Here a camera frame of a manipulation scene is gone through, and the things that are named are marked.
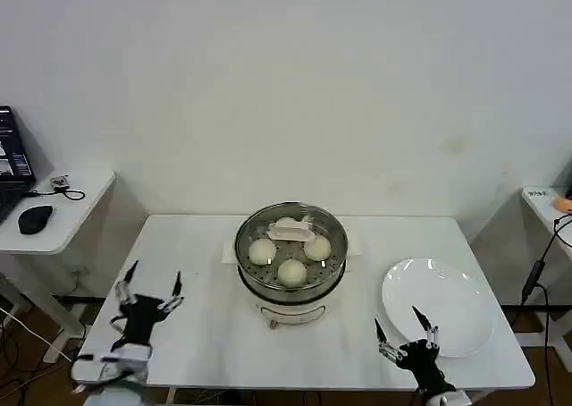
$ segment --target white plate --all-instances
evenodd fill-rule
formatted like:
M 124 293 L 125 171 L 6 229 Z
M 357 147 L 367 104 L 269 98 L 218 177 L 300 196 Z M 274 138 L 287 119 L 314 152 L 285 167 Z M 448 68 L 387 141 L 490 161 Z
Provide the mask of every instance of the white plate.
M 479 283 L 434 258 L 413 258 L 392 267 L 382 286 L 391 322 L 408 341 L 426 334 L 412 306 L 439 327 L 443 357 L 466 357 L 489 342 L 494 324 Z

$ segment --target laptop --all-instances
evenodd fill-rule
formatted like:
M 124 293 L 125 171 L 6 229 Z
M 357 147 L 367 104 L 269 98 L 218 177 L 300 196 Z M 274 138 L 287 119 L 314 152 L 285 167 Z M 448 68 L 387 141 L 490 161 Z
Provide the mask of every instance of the laptop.
M 13 110 L 0 106 L 0 222 L 36 183 L 18 133 Z

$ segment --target floor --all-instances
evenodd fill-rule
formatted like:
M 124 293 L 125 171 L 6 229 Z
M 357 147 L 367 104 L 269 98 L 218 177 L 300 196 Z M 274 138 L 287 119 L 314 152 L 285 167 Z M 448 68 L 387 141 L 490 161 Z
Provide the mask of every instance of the floor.
M 89 305 L 84 314 L 84 323 L 92 322 L 98 312 L 99 307 Z M 50 318 L 40 310 L 33 309 L 27 314 L 21 315 L 22 321 L 32 330 L 43 335 L 46 339 L 54 339 L 58 333 L 58 327 Z M 517 323 L 517 331 L 540 330 L 540 325 L 534 319 L 534 315 L 524 314 Z M 20 357 L 17 366 L 25 370 L 36 368 L 38 361 L 45 349 L 40 340 L 32 337 L 24 331 L 18 324 L 12 323 L 8 327 L 7 333 L 17 339 L 20 345 Z M 568 344 L 572 344 L 572 334 L 568 336 Z M 70 350 L 74 345 L 68 345 L 66 350 Z M 16 347 L 12 340 L 5 343 L 5 353 L 13 362 L 16 354 Z M 546 374 L 544 370 L 543 349 L 528 349 L 525 354 L 536 375 L 536 384 L 522 391 L 496 392 L 481 400 L 479 406 L 550 406 L 546 391 Z M 554 395 L 554 402 L 557 406 L 572 404 L 572 374 L 569 374 L 561 366 L 558 357 L 552 350 L 549 351 L 549 365 L 551 371 L 551 385 Z M 4 375 L 10 368 L 4 354 L 0 354 L 0 406 L 22 406 L 21 391 L 12 392 L 21 381 L 29 378 L 29 373 L 22 373 L 16 370 Z M 25 393 L 25 405 L 42 406 L 80 406 L 85 401 L 85 394 L 72 394 L 73 385 L 70 381 L 70 366 L 61 359 L 57 365 L 49 368 L 52 373 L 43 376 L 30 383 Z M 147 394 L 155 402 L 164 402 L 166 389 L 149 389 Z M 408 406 L 411 400 L 411 393 L 371 393 L 371 392 L 274 392 L 274 391 L 240 391 L 240 392 L 218 392 L 213 390 L 180 390 L 175 397 L 175 403 L 179 404 L 255 404 L 255 405 L 303 405 L 307 406 L 338 406 L 338 405 L 396 405 Z

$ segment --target white table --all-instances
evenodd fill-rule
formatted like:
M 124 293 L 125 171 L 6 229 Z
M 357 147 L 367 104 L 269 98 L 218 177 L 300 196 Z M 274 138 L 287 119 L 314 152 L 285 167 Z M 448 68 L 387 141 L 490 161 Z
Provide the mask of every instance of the white table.
M 553 206 L 554 199 L 563 196 L 565 190 L 553 189 L 550 187 L 525 187 L 522 190 L 522 196 L 525 202 L 530 206 L 550 234 L 553 234 L 554 220 L 563 216 L 559 210 Z M 565 227 L 559 235 L 568 243 L 572 243 L 572 225 Z M 559 246 L 564 250 L 569 258 L 572 259 L 572 249 L 567 247 L 561 241 L 556 240 Z M 544 277 L 543 281 L 546 285 L 552 285 L 562 276 L 569 273 L 569 267 L 563 266 L 560 271 L 553 271 L 550 277 Z M 538 312 L 536 314 L 540 323 L 545 327 L 546 314 Z M 567 312 L 558 321 L 551 319 L 550 331 L 548 333 L 548 344 L 553 347 L 558 354 L 562 364 L 568 372 L 572 372 L 572 351 L 564 340 L 564 335 L 572 330 L 572 311 Z M 523 347 L 544 347 L 545 332 L 541 333 L 520 333 L 517 334 L 519 343 Z
M 224 242 L 244 216 L 151 216 L 119 273 L 139 260 L 131 290 L 167 299 L 177 270 L 185 301 L 152 335 L 147 384 L 300 390 L 414 390 L 415 379 L 377 352 L 374 317 L 390 341 L 404 341 L 380 303 L 381 282 L 395 263 L 435 257 L 480 281 L 495 331 L 465 359 L 439 359 L 447 380 L 467 390 L 525 388 L 534 374 L 457 223 L 450 218 L 341 217 L 358 237 L 361 258 L 337 288 L 342 305 L 304 326 L 267 328 L 240 283 L 235 266 L 223 265 Z M 118 303 L 105 300 L 83 353 L 109 351 L 119 336 L 109 320 Z M 77 362 L 74 379 L 98 380 L 101 365 Z
M 54 255 L 65 249 L 112 184 L 115 175 L 113 171 L 104 170 L 52 172 L 44 181 L 36 184 L 33 190 L 49 192 L 49 178 L 63 174 L 69 174 L 71 189 L 84 191 L 86 197 L 82 200 L 69 200 L 63 195 L 55 195 L 23 199 L 0 224 L 0 273 L 65 330 L 67 335 L 58 338 L 59 343 L 65 344 L 69 337 L 83 335 L 84 327 L 78 320 L 83 308 L 78 306 L 73 312 L 67 311 L 36 276 L 26 256 Z M 42 205 L 54 207 L 54 213 L 46 228 L 33 235 L 21 234 L 18 228 L 20 214 L 30 207 Z M 73 280 L 63 267 L 52 265 L 50 270 L 56 273 L 60 280 L 73 285 Z M 9 293 L 10 289 L 5 286 L 0 292 Z

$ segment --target black mouse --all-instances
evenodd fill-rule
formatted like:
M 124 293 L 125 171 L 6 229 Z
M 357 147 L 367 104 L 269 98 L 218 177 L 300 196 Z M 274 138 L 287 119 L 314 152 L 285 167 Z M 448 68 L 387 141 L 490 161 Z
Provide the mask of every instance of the black mouse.
M 44 230 L 47 220 L 54 212 L 51 205 L 43 207 L 31 207 L 20 214 L 18 218 L 18 226 L 21 234 L 36 234 Z

